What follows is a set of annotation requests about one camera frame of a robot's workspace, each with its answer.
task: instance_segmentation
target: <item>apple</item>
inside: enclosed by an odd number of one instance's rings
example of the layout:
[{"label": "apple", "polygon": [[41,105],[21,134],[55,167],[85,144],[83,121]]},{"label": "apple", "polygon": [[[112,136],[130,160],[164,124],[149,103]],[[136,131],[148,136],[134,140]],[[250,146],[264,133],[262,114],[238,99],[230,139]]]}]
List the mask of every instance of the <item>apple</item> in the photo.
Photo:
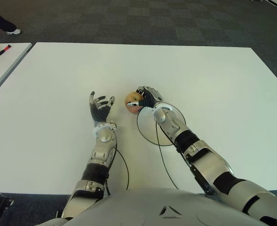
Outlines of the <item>apple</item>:
[{"label": "apple", "polygon": [[140,101],[142,99],[143,97],[139,93],[136,93],[136,92],[129,93],[125,98],[125,106],[128,109],[128,111],[133,114],[139,113],[140,109],[142,109],[141,106],[127,106],[127,103],[132,101]]}]

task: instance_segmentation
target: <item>black joint cover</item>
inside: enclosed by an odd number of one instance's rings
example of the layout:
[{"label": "black joint cover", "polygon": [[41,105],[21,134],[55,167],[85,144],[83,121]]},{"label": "black joint cover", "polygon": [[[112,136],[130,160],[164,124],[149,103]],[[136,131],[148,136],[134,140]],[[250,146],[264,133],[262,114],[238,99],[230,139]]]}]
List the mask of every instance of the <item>black joint cover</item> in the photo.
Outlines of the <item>black joint cover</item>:
[{"label": "black joint cover", "polygon": [[86,166],[82,180],[91,180],[104,185],[108,177],[109,169],[106,166],[97,163],[90,163]]},{"label": "black joint cover", "polygon": [[269,226],[277,226],[277,219],[275,219],[275,218],[264,216],[260,219],[260,221],[264,222],[265,224],[267,224]]},{"label": "black joint cover", "polygon": [[241,181],[245,180],[234,177],[230,172],[224,172],[214,180],[214,185],[220,192],[229,194],[232,187]]},{"label": "black joint cover", "polygon": [[196,134],[194,134],[191,130],[183,131],[179,136],[175,139],[175,147],[179,153],[184,153],[186,149],[200,140]]}]

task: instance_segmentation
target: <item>shoe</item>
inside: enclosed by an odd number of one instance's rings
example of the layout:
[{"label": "shoe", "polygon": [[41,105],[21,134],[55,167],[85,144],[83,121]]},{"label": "shoe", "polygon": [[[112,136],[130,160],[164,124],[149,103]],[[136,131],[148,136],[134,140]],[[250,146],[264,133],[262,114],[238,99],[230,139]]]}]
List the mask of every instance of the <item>shoe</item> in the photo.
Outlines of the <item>shoe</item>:
[{"label": "shoe", "polygon": [[20,34],[21,30],[20,29],[15,29],[13,32],[7,32],[7,34]]}]

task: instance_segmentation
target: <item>white table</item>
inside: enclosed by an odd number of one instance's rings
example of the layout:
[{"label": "white table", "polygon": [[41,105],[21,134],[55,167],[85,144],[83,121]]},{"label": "white table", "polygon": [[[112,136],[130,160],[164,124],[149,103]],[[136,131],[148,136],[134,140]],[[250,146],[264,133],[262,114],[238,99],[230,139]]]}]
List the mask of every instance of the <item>white table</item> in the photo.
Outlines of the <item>white table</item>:
[{"label": "white table", "polygon": [[[0,51],[9,43],[0,43]],[[12,70],[25,56],[32,46],[30,43],[12,43],[12,47],[0,56],[0,84],[10,75]]]},{"label": "white table", "polygon": [[[116,97],[108,120],[118,125],[130,188],[173,187],[158,147],[124,107],[144,84],[182,111],[235,176],[277,189],[277,78],[250,48],[37,43],[0,87],[0,192],[73,191],[95,146],[92,90]],[[175,183],[201,193],[176,150],[162,151]],[[111,192],[126,181],[117,155]]]}]

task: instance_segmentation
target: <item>red marker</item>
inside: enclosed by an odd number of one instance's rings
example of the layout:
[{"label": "red marker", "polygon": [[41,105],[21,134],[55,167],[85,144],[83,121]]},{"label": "red marker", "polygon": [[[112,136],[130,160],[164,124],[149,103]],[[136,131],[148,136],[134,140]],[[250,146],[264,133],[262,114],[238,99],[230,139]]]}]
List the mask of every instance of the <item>red marker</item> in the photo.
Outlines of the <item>red marker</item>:
[{"label": "red marker", "polygon": [[8,45],[5,47],[2,51],[0,51],[0,55],[2,55],[5,51],[7,51],[9,48],[11,48],[11,45]]}]

